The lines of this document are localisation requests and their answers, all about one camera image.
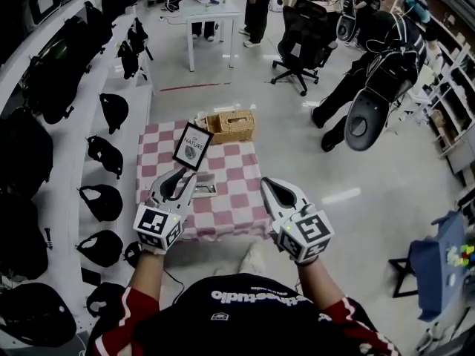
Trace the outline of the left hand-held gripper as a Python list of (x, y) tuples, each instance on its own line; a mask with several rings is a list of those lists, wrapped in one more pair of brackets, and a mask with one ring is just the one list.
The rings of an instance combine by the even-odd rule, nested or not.
[(156, 178), (149, 199), (138, 206), (133, 229), (151, 253), (166, 253), (184, 231), (197, 183), (196, 173), (186, 172), (186, 168), (174, 169)]

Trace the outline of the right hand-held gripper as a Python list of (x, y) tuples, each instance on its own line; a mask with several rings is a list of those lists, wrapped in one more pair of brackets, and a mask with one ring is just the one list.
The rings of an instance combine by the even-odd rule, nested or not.
[[(298, 186), (282, 179), (263, 177), (261, 195), (267, 213), (274, 220), (272, 230), (279, 250), (285, 251), (298, 265), (317, 260), (335, 234), (324, 211), (308, 203)], [(291, 208), (296, 211), (282, 217)]]

